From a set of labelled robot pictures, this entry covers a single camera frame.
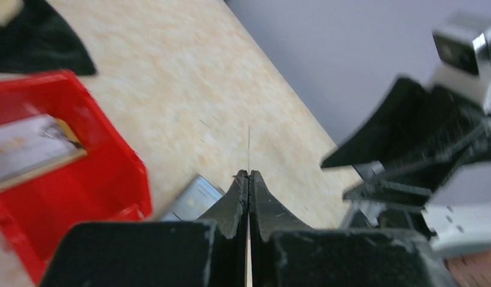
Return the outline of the red plastic bin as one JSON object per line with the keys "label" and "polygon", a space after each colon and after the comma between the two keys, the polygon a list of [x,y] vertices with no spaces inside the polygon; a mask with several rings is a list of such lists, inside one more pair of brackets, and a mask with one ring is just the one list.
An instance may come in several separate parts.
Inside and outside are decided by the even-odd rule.
{"label": "red plastic bin", "polygon": [[33,283],[75,224],[138,221],[153,211],[145,165],[73,72],[0,80],[0,124],[36,111],[66,122],[87,155],[0,191],[0,232]]}

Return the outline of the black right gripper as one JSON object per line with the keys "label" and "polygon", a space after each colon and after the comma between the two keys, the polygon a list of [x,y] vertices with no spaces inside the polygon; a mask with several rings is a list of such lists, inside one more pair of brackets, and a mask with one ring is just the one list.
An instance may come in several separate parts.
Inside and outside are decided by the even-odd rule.
{"label": "black right gripper", "polygon": [[383,203],[380,228],[426,237],[429,199],[467,164],[491,161],[491,114],[457,93],[398,77],[371,117],[321,162],[321,168],[376,161],[382,171],[343,193],[347,201]]}

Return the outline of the grey card holder wallet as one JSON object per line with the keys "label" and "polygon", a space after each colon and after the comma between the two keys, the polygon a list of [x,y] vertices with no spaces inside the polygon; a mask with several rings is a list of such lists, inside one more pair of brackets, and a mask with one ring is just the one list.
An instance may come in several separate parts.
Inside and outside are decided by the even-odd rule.
{"label": "grey card holder wallet", "polygon": [[204,214],[225,191],[196,174],[158,221],[193,221]]}

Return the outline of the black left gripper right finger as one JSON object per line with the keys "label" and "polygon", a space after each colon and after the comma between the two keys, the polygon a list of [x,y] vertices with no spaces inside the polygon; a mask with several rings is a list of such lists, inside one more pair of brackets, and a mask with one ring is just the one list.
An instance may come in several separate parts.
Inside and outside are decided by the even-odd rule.
{"label": "black left gripper right finger", "polygon": [[456,286],[419,233],[402,229],[315,229],[249,177],[254,286]]}

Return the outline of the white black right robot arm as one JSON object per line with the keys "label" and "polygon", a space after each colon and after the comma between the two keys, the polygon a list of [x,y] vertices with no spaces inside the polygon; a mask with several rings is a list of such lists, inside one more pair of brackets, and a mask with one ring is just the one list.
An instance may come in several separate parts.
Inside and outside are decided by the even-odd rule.
{"label": "white black right robot arm", "polygon": [[344,144],[322,160],[321,168],[377,162],[343,199],[378,203],[400,219],[377,219],[379,226],[414,228],[445,257],[491,249],[491,200],[477,202],[477,189],[457,203],[435,196],[463,167],[491,162],[491,111],[439,84],[424,88],[397,77],[384,101]]}

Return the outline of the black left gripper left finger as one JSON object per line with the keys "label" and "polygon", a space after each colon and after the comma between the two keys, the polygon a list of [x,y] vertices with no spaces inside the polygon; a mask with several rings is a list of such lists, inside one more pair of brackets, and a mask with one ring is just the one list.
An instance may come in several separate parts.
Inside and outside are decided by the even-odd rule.
{"label": "black left gripper left finger", "polygon": [[248,173],[193,221],[83,222],[57,247],[41,286],[245,286]]}

